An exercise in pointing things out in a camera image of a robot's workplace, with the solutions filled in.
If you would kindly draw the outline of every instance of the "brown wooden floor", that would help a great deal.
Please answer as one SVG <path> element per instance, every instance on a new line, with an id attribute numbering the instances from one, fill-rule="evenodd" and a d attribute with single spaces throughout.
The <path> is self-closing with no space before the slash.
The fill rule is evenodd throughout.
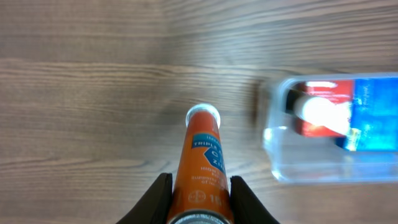
<path id="1" fill-rule="evenodd" d="M 257 87 L 398 71 L 398 2 L 0 0 L 0 223 L 114 223 L 221 112 L 228 175 L 281 223 L 398 223 L 398 185 L 278 184 Z"/>

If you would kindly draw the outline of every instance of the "red and white package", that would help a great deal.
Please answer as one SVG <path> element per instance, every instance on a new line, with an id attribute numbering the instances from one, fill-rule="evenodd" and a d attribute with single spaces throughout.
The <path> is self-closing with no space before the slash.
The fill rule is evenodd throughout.
<path id="1" fill-rule="evenodd" d="M 339 114 L 343 114 L 346 122 L 351 119 L 351 102 L 353 100 L 354 81 L 332 80 L 305 82 L 303 91 L 312 96 L 319 96 L 330 100 L 336 105 Z M 306 137 L 342 137 L 342 134 L 334 132 L 324 126 L 317 126 L 297 118 L 297 132 Z"/>

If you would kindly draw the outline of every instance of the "wooden surface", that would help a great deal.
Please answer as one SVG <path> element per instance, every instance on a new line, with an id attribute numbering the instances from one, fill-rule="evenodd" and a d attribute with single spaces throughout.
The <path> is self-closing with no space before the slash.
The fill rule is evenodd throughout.
<path id="1" fill-rule="evenodd" d="M 394 0 L 0 0 L 0 223 L 114 223 L 220 109 L 228 175 L 281 223 L 398 223 L 398 186 L 278 184 L 257 87 L 398 71 Z"/>

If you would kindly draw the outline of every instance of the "orange bottle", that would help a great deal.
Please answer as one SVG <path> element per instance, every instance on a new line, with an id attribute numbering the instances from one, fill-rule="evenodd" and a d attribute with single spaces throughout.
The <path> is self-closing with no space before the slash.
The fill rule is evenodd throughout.
<path id="1" fill-rule="evenodd" d="M 200 104 L 186 117 L 187 133 L 174 185 L 168 224 L 233 224 L 221 150 L 220 114 Z"/>

